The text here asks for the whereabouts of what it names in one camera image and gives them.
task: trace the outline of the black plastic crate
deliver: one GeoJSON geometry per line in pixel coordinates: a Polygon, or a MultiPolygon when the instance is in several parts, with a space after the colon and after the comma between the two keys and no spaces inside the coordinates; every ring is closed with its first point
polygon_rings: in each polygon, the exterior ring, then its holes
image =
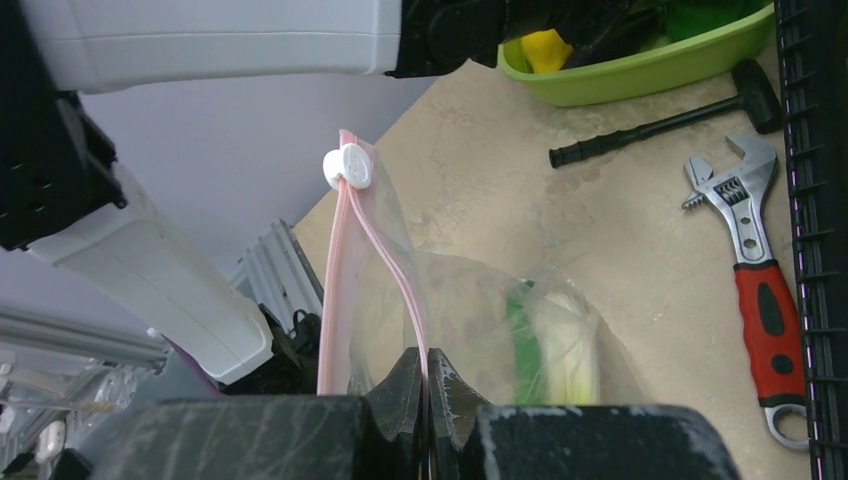
{"type": "Polygon", "coordinates": [[[814,479],[848,479],[848,2],[778,0],[814,479]]]}

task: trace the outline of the green basket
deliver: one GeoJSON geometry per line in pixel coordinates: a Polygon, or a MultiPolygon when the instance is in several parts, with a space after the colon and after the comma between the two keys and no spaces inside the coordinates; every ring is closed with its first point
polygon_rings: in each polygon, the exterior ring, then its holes
{"type": "Polygon", "coordinates": [[[558,107],[656,93],[724,73],[757,55],[774,30],[774,6],[710,32],[586,67],[532,73],[518,40],[501,45],[498,65],[542,101],[558,107]]]}

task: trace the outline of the white wall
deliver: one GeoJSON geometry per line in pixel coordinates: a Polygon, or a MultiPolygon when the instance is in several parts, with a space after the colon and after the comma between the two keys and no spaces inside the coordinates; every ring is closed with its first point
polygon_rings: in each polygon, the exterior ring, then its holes
{"type": "MultiPolygon", "coordinates": [[[[84,98],[119,161],[222,271],[268,230],[296,222],[328,190],[324,154],[347,128],[376,141],[430,79],[292,75],[136,87],[84,98]]],[[[0,304],[142,333],[67,272],[0,251],[0,304]]]]}

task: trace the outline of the hammer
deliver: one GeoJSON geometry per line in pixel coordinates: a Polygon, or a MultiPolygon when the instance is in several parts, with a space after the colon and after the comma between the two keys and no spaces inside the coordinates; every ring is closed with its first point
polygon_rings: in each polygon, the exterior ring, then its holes
{"type": "Polygon", "coordinates": [[[618,150],[633,142],[736,110],[744,110],[748,114],[754,129],[759,134],[773,133],[783,128],[783,111],[780,108],[780,102],[760,64],[752,59],[743,60],[733,67],[731,76],[736,86],[735,97],[665,120],[551,150],[549,152],[551,166],[559,168],[569,163],[586,160],[618,150]]]}

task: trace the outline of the table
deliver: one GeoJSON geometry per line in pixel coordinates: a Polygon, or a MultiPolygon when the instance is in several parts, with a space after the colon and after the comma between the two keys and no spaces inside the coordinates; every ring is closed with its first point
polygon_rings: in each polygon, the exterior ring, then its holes
{"type": "MultiPolygon", "coordinates": [[[[775,50],[759,60],[777,85],[775,50]]],[[[561,109],[501,72],[468,64],[439,79],[377,145],[420,249],[480,260],[516,277],[546,263],[566,269],[625,345],[647,393],[706,416],[744,478],[808,478],[806,453],[779,446],[757,405],[726,227],[712,209],[680,209],[691,191],[683,164],[695,153],[716,171],[737,162],[724,135],[754,134],[744,113],[559,170],[547,160],[550,148],[733,94],[723,75],[644,98],[561,109]]],[[[782,135],[764,138],[783,161],[782,135]]],[[[295,229],[319,277],[335,202],[331,192],[295,229]]],[[[782,168],[764,220],[793,285],[782,168]]]]}

